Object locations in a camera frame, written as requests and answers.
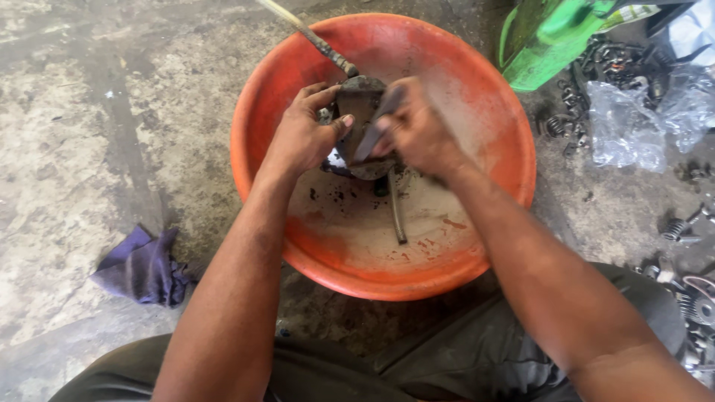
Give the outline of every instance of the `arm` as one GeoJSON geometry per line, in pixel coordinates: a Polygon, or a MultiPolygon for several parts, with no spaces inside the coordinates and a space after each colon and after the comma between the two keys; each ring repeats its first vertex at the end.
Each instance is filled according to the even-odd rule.
{"type": "Polygon", "coordinates": [[[552,236],[466,157],[417,79],[378,127],[374,149],[441,177],[483,239],[519,321],[587,401],[712,401],[668,353],[638,311],[593,266],[552,236]]]}
{"type": "Polygon", "coordinates": [[[250,196],[179,320],[153,401],[262,400],[288,201],[298,177],[325,159],[353,121],[315,121],[315,111],[335,98],[337,88],[304,88],[283,115],[250,196]]]}

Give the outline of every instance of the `orange plastic basin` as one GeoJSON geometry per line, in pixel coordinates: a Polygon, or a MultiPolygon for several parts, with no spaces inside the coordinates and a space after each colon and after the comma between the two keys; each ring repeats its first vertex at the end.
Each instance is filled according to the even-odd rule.
{"type": "MultiPolygon", "coordinates": [[[[421,77],[461,147],[519,204],[531,204],[536,161],[528,120],[506,81],[471,46],[436,26],[393,14],[340,16],[311,28],[361,74],[386,84],[421,77]]],[[[344,78],[299,34],[260,62],[238,99],[231,128],[231,163],[243,200],[298,90],[344,78]]],[[[489,268],[451,192],[412,170],[399,185],[407,245],[395,238],[389,197],[374,196],[372,183],[318,169],[305,173],[288,207],[283,258],[333,290],[376,300],[438,295],[489,268]]]]}

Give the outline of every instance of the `clear plastic bag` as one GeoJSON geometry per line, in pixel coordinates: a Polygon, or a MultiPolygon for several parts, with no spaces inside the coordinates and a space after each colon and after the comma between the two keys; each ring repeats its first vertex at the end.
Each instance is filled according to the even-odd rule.
{"type": "Polygon", "coordinates": [[[589,81],[591,98],[588,115],[593,127],[593,161],[599,165],[623,167],[637,164],[662,173],[665,127],[658,115],[645,108],[648,87],[621,91],[605,82],[589,81]]]}
{"type": "Polygon", "coordinates": [[[715,86],[702,67],[678,66],[670,77],[656,111],[680,152],[687,153],[703,139],[707,122],[715,117],[715,86]]]}

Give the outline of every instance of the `metal rod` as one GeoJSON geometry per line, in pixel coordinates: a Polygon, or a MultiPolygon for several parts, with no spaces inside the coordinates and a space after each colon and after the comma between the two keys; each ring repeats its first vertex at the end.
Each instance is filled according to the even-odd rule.
{"type": "Polygon", "coordinates": [[[285,21],[290,22],[290,24],[303,34],[303,36],[305,36],[323,56],[327,57],[339,69],[343,70],[347,74],[348,78],[360,75],[358,68],[353,63],[350,63],[340,53],[333,50],[333,48],[330,47],[326,41],[322,40],[315,34],[315,32],[312,31],[312,29],[308,28],[308,25],[305,25],[303,21],[300,21],[300,19],[291,14],[290,11],[279,6],[273,0],[256,0],[256,2],[272,11],[273,14],[283,18],[285,21]]]}
{"type": "Polygon", "coordinates": [[[393,207],[393,224],[395,225],[395,234],[398,237],[398,243],[405,244],[407,242],[407,236],[405,235],[402,217],[400,216],[400,200],[398,198],[398,184],[397,174],[395,174],[395,165],[393,165],[388,172],[388,183],[390,186],[390,203],[393,207]]]}

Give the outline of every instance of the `man's right hand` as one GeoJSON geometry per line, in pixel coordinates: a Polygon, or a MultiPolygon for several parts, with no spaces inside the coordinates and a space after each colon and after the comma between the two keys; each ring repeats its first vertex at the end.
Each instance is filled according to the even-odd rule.
{"type": "Polygon", "coordinates": [[[417,77],[393,82],[405,89],[405,98],[395,114],[386,114],[376,123],[383,138],[373,148],[373,156],[396,149],[407,165],[443,179],[468,161],[450,133],[442,116],[427,99],[417,77]]]}

